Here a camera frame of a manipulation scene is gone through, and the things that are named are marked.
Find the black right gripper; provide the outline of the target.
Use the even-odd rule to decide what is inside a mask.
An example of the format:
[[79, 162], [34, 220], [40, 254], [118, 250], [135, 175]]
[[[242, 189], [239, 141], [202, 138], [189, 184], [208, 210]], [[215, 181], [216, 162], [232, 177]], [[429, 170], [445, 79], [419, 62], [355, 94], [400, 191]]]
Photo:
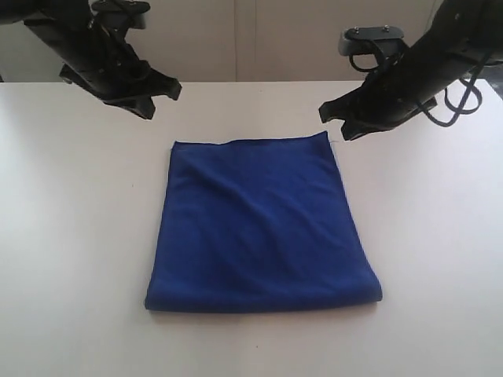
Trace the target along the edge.
[[419, 57], [404, 54], [367, 76], [357, 92], [324, 102], [318, 109], [320, 120], [343, 120], [345, 141], [387, 132], [437, 105], [434, 79]]

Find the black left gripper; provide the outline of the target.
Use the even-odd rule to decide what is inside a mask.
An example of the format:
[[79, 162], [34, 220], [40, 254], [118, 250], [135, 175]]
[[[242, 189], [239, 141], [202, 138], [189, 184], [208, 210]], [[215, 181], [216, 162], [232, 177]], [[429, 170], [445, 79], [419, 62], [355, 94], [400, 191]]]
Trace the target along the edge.
[[73, 71], [75, 83], [104, 104], [152, 120], [153, 97], [179, 99], [182, 84], [153, 69], [126, 41], [132, 28], [108, 27], [93, 11], [60, 11], [58, 23], [70, 46], [60, 54], [65, 69]]

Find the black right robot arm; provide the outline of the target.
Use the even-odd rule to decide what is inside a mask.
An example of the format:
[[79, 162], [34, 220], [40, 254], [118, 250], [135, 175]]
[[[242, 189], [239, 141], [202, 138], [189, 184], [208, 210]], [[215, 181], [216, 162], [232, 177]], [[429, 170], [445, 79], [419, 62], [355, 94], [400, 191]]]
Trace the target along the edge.
[[346, 141], [393, 130], [419, 114], [434, 124], [452, 126], [466, 108], [481, 71], [502, 62], [502, 3], [444, 1], [430, 28], [408, 46], [398, 27], [353, 27], [340, 38], [340, 55], [374, 56], [376, 66], [353, 68], [365, 74], [355, 90], [323, 103], [323, 123], [343, 121]]

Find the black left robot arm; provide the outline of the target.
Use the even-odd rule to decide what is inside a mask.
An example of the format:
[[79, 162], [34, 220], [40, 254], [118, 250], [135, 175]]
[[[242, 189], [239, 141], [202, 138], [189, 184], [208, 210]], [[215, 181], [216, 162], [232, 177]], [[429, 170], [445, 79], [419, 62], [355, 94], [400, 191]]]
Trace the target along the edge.
[[22, 23], [64, 65], [60, 77], [99, 99], [150, 120], [153, 98], [176, 101], [181, 83], [142, 60], [126, 40], [146, 27], [146, 1], [3, 1], [1, 23]]

